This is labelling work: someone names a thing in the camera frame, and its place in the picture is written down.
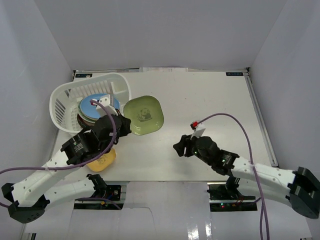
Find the pale orange round plate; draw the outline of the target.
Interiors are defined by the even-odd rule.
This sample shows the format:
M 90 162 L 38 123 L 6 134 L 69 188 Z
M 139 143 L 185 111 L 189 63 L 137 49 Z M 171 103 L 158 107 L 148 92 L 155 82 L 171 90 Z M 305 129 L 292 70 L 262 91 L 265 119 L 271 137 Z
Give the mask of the pale orange round plate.
M 77 105 L 77 114 L 79 115 L 80 119 L 87 125 L 89 126 L 93 126 L 96 121 L 98 120 L 97 118 L 89 118 L 87 117 L 81 110 L 81 103 L 82 101 L 80 101 Z

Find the light blue plate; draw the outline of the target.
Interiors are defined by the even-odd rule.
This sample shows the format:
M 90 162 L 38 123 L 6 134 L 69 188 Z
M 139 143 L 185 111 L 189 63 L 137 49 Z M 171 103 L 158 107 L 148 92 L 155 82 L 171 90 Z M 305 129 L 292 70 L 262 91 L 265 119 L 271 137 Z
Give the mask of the light blue plate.
M 92 120 L 97 120 L 101 117 L 101 115 L 98 113 L 98 111 L 96 110 L 96 107 L 91 105 L 90 100 L 97 100 L 99 101 L 102 97 L 111 97 L 111 104 L 115 109 L 120 109 L 120 103 L 119 101 L 114 98 L 114 96 L 112 94 L 107 94 L 107 93 L 96 93 L 96 94 L 92 94 L 89 95 L 87 97 L 85 97 L 79 107 L 81 112 L 89 119 Z

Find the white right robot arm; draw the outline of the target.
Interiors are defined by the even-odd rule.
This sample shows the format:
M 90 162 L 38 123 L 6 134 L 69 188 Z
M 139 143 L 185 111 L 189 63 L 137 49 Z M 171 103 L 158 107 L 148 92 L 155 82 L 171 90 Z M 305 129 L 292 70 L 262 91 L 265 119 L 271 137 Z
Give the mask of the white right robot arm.
M 252 164 L 220 149 L 209 136 L 182 135 L 173 149 L 179 157 L 195 156 L 219 175 L 228 176 L 225 192 L 233 200 L 256 196 L 287 205 L 309 219 L 320 217 L 320 181 L 305 167 L 288 170 Z

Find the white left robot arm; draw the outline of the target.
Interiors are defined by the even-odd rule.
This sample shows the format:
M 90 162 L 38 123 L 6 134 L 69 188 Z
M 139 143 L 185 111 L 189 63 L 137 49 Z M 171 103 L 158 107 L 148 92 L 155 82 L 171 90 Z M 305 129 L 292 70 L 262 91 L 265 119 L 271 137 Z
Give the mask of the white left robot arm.
M 42 167 L 21 182 L 6 183 L 1 191 L 9 216 L 23 224 L 40 218 L 47 210 L 60 204 L 85 199 L 110 202 L 119 200 L 120 186 L 108 186 L 99 174 L 87 174 L 83 180 L 57 185 L 87 161 L 108 153 L 120 137 L 131 133 L 131 120 L 119 115 L 99 118 L 93 126 L 82 129 L 66 141 L 61 149 Z

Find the green square panda dish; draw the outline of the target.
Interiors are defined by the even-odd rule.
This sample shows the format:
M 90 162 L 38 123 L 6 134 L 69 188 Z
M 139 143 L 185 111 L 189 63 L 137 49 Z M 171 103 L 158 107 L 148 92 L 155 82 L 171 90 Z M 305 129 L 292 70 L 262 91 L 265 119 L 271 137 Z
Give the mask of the green square panda dish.
M 131 120 L 130 130 L 136 136 L 143 136 L 160 130 L 164 114 L 157 98 L 143 95 L 128 101 L 123 108 L 124 117 Z

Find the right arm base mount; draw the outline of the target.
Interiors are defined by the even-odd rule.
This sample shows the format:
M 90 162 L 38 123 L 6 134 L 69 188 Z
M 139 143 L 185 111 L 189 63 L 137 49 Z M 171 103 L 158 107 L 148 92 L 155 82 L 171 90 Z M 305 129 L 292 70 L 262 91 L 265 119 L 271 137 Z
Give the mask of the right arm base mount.
M 207 193 L 211 213 L 256 212 L 255 196 L 232 196 L 227 192 L 225 182 L 209 182 Z

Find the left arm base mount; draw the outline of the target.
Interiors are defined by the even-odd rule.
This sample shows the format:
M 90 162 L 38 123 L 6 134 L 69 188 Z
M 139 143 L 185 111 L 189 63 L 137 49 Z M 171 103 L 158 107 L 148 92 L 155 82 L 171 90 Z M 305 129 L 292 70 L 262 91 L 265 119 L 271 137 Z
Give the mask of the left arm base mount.
M 126 184 L 107 184 L 104 195 L 94 195 L 94 198 L 104 200 L 75 201 L 74 210 L 121 210 L 126 199 Z

